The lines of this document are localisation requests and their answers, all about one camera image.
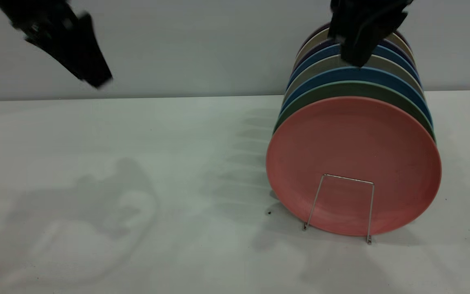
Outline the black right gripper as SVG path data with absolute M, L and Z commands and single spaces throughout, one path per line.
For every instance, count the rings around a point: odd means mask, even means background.
M 339 41 L 340 58 L 363 67 L 378 44 L 406 19 L 410 4 L 411 0 L 332 0 L 328 36 Z M 370 29 L 373 35 L 367 35 Z

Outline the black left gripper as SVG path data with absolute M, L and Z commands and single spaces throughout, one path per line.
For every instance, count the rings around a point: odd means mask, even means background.
M 0 0 L 0 10 L 79 80 L 95 89 L 112 80 L 90 14 L 77 16 L 67 0 Z

